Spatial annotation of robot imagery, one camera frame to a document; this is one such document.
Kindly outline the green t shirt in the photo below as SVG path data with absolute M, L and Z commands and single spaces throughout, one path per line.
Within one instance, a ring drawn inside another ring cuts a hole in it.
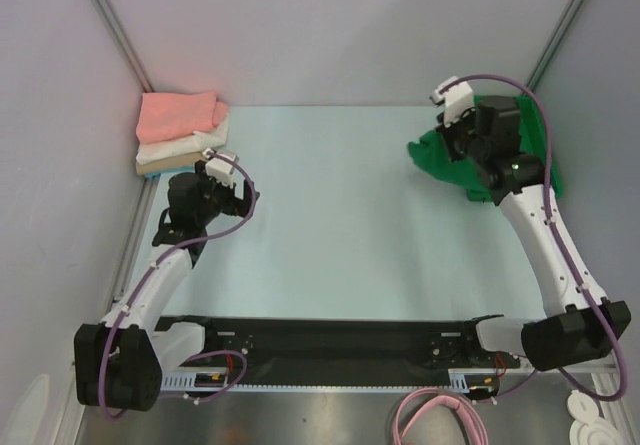
M 473 164 L 467 160 L 452 161 L 440 134 L 429 130 L 417 141 L 406 145 L 412 162 L 434 179 L 452 184 L 464 190 L 471 202 L 492 202 L 490 193 L 484 187 Z

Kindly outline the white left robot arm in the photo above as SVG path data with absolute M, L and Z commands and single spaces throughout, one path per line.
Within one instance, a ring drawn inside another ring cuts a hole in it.
M 164 332 L 156 326 L 205 246 L 243 227 L 258 198 L 234 154 L 208 150 L 193 171 L 170 178 L 168 206 L 146 270 L 98 323 L 81 325 L 74 336 L 80 404 L 99 408 L 109 421 L 127 411 L 148 411 L 163 379 L 181 365 L 235 357 L 233 351 L 221 351 L 220 339 L 200 324 L 177 322 Z

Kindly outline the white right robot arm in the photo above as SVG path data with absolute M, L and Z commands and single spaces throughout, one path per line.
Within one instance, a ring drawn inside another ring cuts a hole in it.
M 505 96 L 480 101 L 471 94 L 436 99 L 443 107 L 436 130 L 453 162 L 467 159 L 493 203 L 516 232 L 534 272 L 545 318 L 503 316 L 480 320 L 463 338 L 461 353 L 484 366 L 497 351 L 523 356 L 539 371 L 604 358 L 613 346 L 605 329 L 621 336 L 631 320 L 623 301 L 612 302 L 581 258 L 568 265 L 575 245 L 553 196 L 544 187 L 542 160 L 521 148 L 520 107 Z

